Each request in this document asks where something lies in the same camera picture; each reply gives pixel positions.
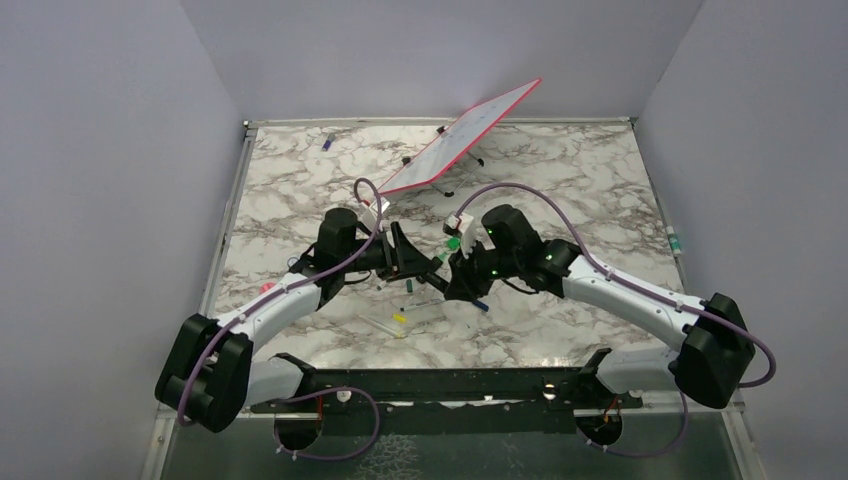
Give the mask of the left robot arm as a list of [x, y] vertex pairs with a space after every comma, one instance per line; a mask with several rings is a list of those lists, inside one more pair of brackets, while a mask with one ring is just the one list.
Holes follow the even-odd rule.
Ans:
[[242, 307], [181, 325], [154, 389], [157, 401], [182, 420], [218, 433], [248, 406], [279, 399], [298, 411], [313, 401], [314, 384], [282, 358], [254, 362], [256, 351], [294, 321], [320, 310], [349, 273], [373, 272], [385, 282], [418, 278], [443, 292], [441, 263], [407, 239], [399, 224], [366, 227], [347, 208], [327, 211], [316, 241], [273, 287]]

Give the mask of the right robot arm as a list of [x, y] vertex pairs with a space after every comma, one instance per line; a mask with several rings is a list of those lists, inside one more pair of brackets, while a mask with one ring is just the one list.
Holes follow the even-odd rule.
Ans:
[[448, 300], [475, 301], [495, 281], [518, 279], [531, 292], [598, 307], [661, 341], [657, 348], [611, 351], [577, 380], [579, 398], [600, 407], [628, 391], [679, 390], [714, 409], [728, 405], [753, 360], [755, 347], [737, 303], [649, 284], [583, 253], [562, 238], [544, 240], [517, 208], [504, 204], [482, 218], [493, 246], [461, 234], [448, 260]]

